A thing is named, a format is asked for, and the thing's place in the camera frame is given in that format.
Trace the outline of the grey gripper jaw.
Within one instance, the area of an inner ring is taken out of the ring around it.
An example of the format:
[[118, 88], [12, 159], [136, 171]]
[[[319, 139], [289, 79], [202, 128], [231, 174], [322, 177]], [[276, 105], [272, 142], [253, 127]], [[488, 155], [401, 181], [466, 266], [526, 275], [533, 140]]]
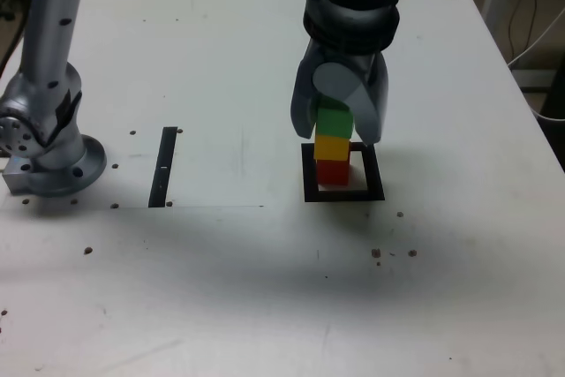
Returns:
[[380, 141], [388, 101], [388, 69], [381, 53], [365, 71], [352, 64], [321, 64], [313, 74], [313, 85], [321, 95], [320, 107], [351, 113], [365, 145]]
[[317, 89], [313, 84], [313, 74], [324, 63], [321, 46], [311, 39], [300, 61], [295, 79], [290, 118], [296, 134], [303, 139], [310, 139], [316, 122]]

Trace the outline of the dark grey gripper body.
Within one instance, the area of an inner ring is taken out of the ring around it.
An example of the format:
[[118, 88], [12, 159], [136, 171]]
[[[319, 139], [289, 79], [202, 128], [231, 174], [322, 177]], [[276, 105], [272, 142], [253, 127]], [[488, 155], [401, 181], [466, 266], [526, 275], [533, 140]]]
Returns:
[[385, 59], [381, 52], [352, 55], [339, 52], [314, 39], [310, 40], [310, 80], [324, 64], [339, 64], [350, 69], [365, 82], [385, 81]]

